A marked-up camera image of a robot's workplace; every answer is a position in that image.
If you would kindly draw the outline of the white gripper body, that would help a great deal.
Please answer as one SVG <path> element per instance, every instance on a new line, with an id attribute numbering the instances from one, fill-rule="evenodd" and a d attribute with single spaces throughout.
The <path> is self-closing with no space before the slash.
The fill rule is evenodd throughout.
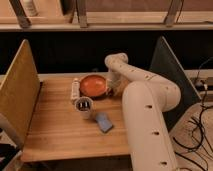
<path id="1" fill-rule="evenodd" d="M 121 94 L 129 81 L 118 72 L 109 70 L 107 73 L 107 93 Z"/>

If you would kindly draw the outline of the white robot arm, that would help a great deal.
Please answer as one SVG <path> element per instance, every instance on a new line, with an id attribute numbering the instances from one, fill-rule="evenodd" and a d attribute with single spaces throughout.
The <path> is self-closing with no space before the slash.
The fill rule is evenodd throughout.
<path id="1" fill-rule="evenodd" d="M 180 171 L 163 113 L 180 102 L 178 85 L 165 77 L 128 64 L 125 53 L 108 55 L 109 87 L 119 77 L 130 83 L 122 94 L 122 112 L 133 171 Z"/>

